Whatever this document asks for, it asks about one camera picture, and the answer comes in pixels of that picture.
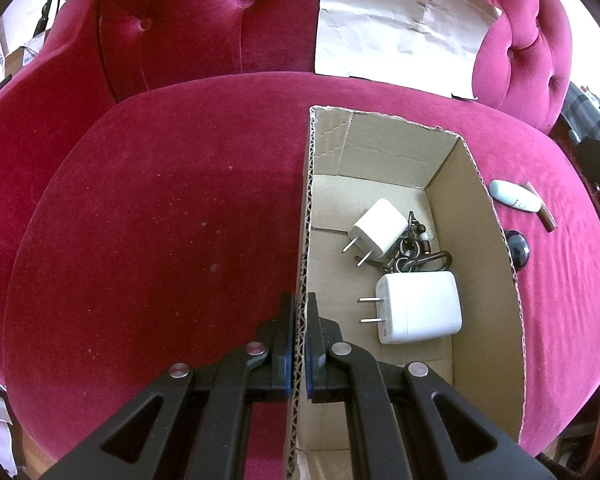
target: black round object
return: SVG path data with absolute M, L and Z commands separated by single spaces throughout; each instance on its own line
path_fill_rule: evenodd
M 529 243 L 526 241 L 526 238 L 515 229 L 504 231 L 504 237 L 507 240 L 507 245 L 511 252 L 514 268 L 516 270 L 522 269 L 529 261 L 529 254 L 531 254 Z

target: brown stick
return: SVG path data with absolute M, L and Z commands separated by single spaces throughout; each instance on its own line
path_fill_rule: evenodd
M 536 188 L 533 187 L 531 182 L 527 182 L 523 187 L 527 191 L 530 191 L 531 193 L 533 193 L 538 198 L 542 199 L 542 197 L 536 191 Z M 544 203 L 544 200 L 542 200 L 542 207 L 540 208 L 540 211 L 538 211 L 538 216 L 540 217 L 540 219 L 542 221 L 542 225 L 544 225 L 544 228 L 546 229 L 546 231 L 548 233 L 550 233 L 551 231 L 553 231 L 555 228 L 558 227 L 558 224 L 555 222 L 554 215 L 551 214 L 551 211 L 549 211 L 548 207 Z

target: tufted backrest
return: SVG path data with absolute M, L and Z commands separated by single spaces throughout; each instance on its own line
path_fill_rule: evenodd
M 119 100 L 177 82 L 314 69 L 320 0 L 102 0 L 104 63 Z M 478 52 L 478 101 L 548 132 L 569 82 L 559 0 L 487 0 L 503 10 Z

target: open cardboard box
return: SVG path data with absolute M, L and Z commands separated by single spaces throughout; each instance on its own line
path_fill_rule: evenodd
M 378 360 L 426 362 L 517 440 L 525 399 L 522 310 L 516 275 L 493 202 L 462 137 L 402 118 L 312 107 L 305 167 L 305 216 L 298 276 L 296 381 L 289 418 L 288 476 L 350 479 L 343 404 L 312 404 L 304 384 L 304 326 L 309 292 L 320 316 L 339 323 L 345 341 Z M 453 256 L 462 329 L 410 344 L 382 345 L 373 304 L 381 277 L 356 267 L 346 232 L 379 198 L 433 235 L 432 250 Z

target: small white charger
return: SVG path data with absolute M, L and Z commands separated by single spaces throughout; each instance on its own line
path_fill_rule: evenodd
M 376 284 L 376 322 L 382 344 L 401 344 L 457 333 L 462 313 L 456 279 L 448 270 L 385 274 Z
M 391 202 L 381 198 L 353 225 L 349 231 L 351 241 L 342 252 L 356 244 L 365 253 L 358 266 L 369 257 L 378 260 L 392 247 L 407 224 L 407 219 Z

